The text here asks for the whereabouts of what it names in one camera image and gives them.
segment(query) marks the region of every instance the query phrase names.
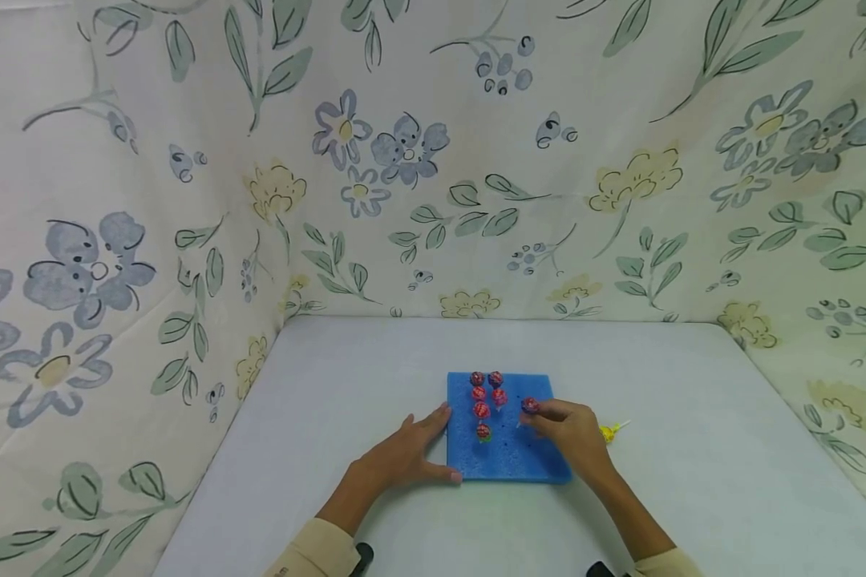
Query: sleeve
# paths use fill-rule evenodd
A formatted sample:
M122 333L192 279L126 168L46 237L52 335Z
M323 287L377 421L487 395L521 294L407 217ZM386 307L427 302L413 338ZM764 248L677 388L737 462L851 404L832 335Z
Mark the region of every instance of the sleeve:
M635 577L702 577L693 559L678 548L637 561L635 573Z
M353 537L323 518L312 518L263 577L349 577L359 560Z

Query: lollipop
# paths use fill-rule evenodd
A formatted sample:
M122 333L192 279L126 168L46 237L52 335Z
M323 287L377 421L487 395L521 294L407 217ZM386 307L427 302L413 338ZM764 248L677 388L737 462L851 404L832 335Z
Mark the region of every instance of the lollipop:
M471 411L475 413L475 417L479 419L490 417L490 407L487 402L477 401L475 406L471 408Z

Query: blue foam board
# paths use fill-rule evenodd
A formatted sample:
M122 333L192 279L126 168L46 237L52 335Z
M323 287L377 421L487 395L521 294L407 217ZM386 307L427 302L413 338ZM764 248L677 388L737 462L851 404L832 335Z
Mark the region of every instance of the blue foam board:
M552 398L548 375L504 373L502 389L507 405L500 412L494 408L488 390L487 403L492 415L485 423L492 429L492 441L482 443L475 433L478 418L471 412L471 373L449 373L446 377L446 399L452 417L446 426L446 463L462 473L466 481L548 482L563 485L571 480L571 468L547 438L538 438L529 426L519 426L520 401L526 397Z

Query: floral curtain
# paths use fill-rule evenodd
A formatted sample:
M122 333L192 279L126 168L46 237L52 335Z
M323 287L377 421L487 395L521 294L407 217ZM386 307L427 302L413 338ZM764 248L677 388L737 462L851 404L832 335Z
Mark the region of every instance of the floral curtain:
M314 314L719 323L866 497L866 0L697 5L0 2L0 575L148 575Z

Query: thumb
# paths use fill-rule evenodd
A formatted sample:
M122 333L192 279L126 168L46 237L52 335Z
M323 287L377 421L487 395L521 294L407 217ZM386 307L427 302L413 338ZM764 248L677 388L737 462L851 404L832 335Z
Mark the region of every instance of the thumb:
M462 482L462 474L451 467L443 466L443 464L434 464L432 462L423 462L421 469L423 478L431 481L451 482L453 485L459 485Z

